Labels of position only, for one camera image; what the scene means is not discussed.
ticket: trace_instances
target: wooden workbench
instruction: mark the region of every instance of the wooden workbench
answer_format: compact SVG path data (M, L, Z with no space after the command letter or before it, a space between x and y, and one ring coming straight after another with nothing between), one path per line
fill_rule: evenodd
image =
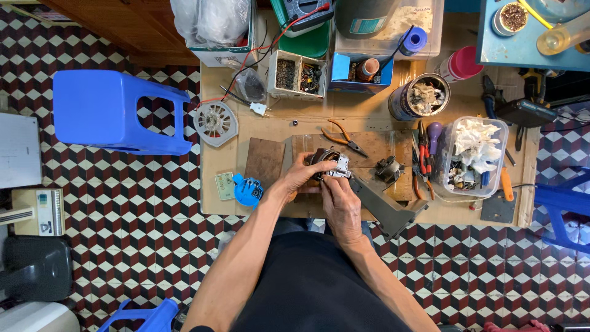
M269 31L275 31L277 27L274 17L261 11L259 20L266 18ZM469 36L454 36L457 40L466 40ZM457 43L448 43L453 49L459 49ZM213 148L201 141L201 207L205 214L237 214L249 215L251 208L244 207L235 200L219 200L215 175L224 172L244 173L248 154L248 144L251 137L282 141L286 145L283 158L283 171L292 163L291 136L300 134L320 134L322 126L330 132L337 132L335 125L327 122L327 119L337 119L349 132L360 131L385 131L397 129L415 129L417 122L399 122L390 114L387 106L388 97L393 90L415 76L425 72L426 69L436 65L440 60L448 57L452 50L445 49L445 35L443 35L440 56L426 61L396 61L394 64L394 78L392 85L376 95L329 92L322 103L297 102L293 100L278 100L268 98L267 105L272 111L268 111L269 118L262 118L249 110L245 105L236 102L229 97L225 103L232 109L239 122L239 134L230 139L219 148ZM263 79L266 79L267 61L262 61L258 68ZM515 82L510 83L510 75L516 75L516 70L506 69L504 73L498 73L498 67L487 72L492 79L503 80L504 88L515 85L515 89L521 89ZM220 97L223 91L219 85L230 85L231 73L229 68L209 68L201 66L201 97L202 100L212 97ZM485 116L481 95L480 77L454 83L451 85L451 99L447 108L432 118L425 118L425 125L438 121L443 125L455 121L460 116ZM299 125L293 126L293 120L298 120ZM510 128L508 149L517 163L516 167L508 165L508 171L513 185L535 182L536 156L539 144L539 130L528 130L520 152L514 151L514 139L516 128ZM416 221L420 223L441 224L474 224L495 226L520 226L527 227L532 221L534 188L518 188L516 212L512 224L485 222L480 220L480 212L469 210L469 203L446 203L441 199L429 202L429 209L419 214ZM290 203L282 212L282 216L290 217L317 217L323 218L321 204L317 200L297 199ZM363 209L364 220L374 220L373 216Z

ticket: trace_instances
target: clear plastic tube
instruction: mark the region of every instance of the clear plastic tube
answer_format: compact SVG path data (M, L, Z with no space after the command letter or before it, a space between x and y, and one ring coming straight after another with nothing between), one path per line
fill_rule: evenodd
M552 56L588 39L590 12L545 31L537 39L537 49L546 56Z

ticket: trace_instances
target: wire cutters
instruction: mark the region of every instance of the wire cutters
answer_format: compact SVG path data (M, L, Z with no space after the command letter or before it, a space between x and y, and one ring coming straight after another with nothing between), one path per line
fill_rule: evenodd
M326 130L322 127L322 133L324 134L324 136L327 139L329 139L330 141L335 142L335 143L346 144L349 147L351 147L354 151L356 151L358 154L360 154L361 156L363 156L365 158L369 158L369 155L365 152L365 150L361 149L356 143L354 143L354 141L352 141L350 139L350 136L348 136L348 133L346 132L344 127L338 123L338 121L332 120L332 119L328 119L328 121L331 123L334 123L335 125L340 127L340 130L342 131L342 135L344 135L344 138L346 138L346 139L334 138L334 137L328 135Z
M420 120L420 122L418 122L418 148L420 150L418 161L422 175L427 177L432 171L432 166L430 165L430 152L428 152L425 136L424 125L422 124L422 120Z
M428 191L430 191L430 199L434 201L434 189L432 188L432 184L430 183L430 180L427 177L423 177L420 174L420 167L418 166L417 159L418 158L416 156L416 149L412 149L412 173L414 175L414 193L416 194L416 197L418 197L419 200L424 199L424 195L418 188L418 177L420 177L428 187Z

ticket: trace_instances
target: blue plastic stool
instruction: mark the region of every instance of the blue plastic stool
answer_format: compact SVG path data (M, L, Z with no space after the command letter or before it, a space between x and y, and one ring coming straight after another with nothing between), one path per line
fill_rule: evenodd
M178 312L178 305L173 300L165 298L155 309L127 309L123 308L130 300L125 300L119 309L99 328L98 332L109 330L109 326L116 320L143 319L143 324L137 332L170 332L172 319Z
M547 208L551 225L555 232L555 239L541 237L545 243L558 245L564 248L590 253L590 243L581 245L568 238L563 223L561 211L570 211L585 216L590 216L590 194L580 193L572 189L578 185L590 181L590 168L575 166L571 167L576 172L585 171L586 174L579 175L560 185L546 185L537 183L535 190L535 203L542 204Z
M161 97L174 103L174 136L144 128L137 118L140 97ZM64 143L138 155L183 155L182 103L186 91L113 70L62 70L53 78L55 135Z

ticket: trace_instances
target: green container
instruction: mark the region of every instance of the green container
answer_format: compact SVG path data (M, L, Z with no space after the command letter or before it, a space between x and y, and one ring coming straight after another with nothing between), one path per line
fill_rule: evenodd
M285 35L278 41L281 51L299 54L309 58L322 58L328 51L330 41L330 22L300 36L289 38Z
M270 4L273 6L279 26L282 27L288 20L287 10L285 9L283 0L270 0ZM330 21L327 21L321 27L296 37L290 38L284 34L278 41L278 49L305 57L321 58L328 51L329 41Z

